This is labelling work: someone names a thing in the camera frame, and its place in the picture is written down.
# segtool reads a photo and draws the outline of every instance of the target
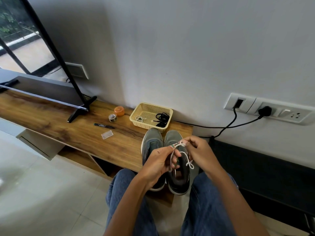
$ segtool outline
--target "hand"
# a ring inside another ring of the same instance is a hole
[[[190,136],[184,138],[182,142],[186,144],[190,160],[194,160],[209,177],[210,173],[223,170],[206,140]]]
[[[138,177],[145,180],[147,186],[146,190],[151,189],[158,179],[170,169],[177,169],[179,166],[176,165],[177,158],[181,157],[179,150],[175,149],[172,164],[169,165],[169,155],[174,151],[171,146],[161,147],[154,149],[147,161],[145,162],[142,169],[137,174]]]

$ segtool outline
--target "black marker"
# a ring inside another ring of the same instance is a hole
[[[99,126],[99,127],[105,127],[105,128],[115,129],[115,128],[114,128],[114,127],[112,127],[112,126],[106,126],[106,125],[103,125],[103,124],[98,124],[98,123],[94,123],[94,126]]]

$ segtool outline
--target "yellow basket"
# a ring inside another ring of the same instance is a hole
[[[158,122],[158,119],[156,118],[156,114],[158,113],[167,113],[169,115],[169,120],[167,122],[166,127],[157,127],[156,125]],[[157,128],[161,133],[167,129],[171,118],[173,115],[173,110],[171,108],[166,108],[166,107],[161,107],[158,105],[150,104],[150,103],[140,103],[135,110],[132,112],[130,115],[129,119],[130,121],[133,122],[135,126],[142,127],[145,129],[150,129],[150,128]],[[135,117],[140,116],[145,118],[143,122],[136,121]]]

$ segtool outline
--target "light switch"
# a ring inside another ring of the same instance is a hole
[[[286,117],[286,116],[288,116],[290,113],[292,113],[291,110],[289,110],[289,109],[284,109],[284,110],[279,114],[279,117],[280,117],[280,118]]]

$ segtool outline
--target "wooden tabletop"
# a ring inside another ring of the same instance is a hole
[[[131,108],[125,108],[125,115],[111,123],[108,116],[114,113],[115,107],[96,100],[89,112],[68,123],[67,119],[75,110],[73,107],[11,90],[0,94],[1,118],[138,172],[142,168],[141,142],[147,130],[134,126],[129,120]],[[112,129],[114,135],[103,140],[101,134],[110,129],[94,126],[94,123],[115,127]],[[192,126],[172,121],[162,135],[173,129],[183,137],[192,134]]]

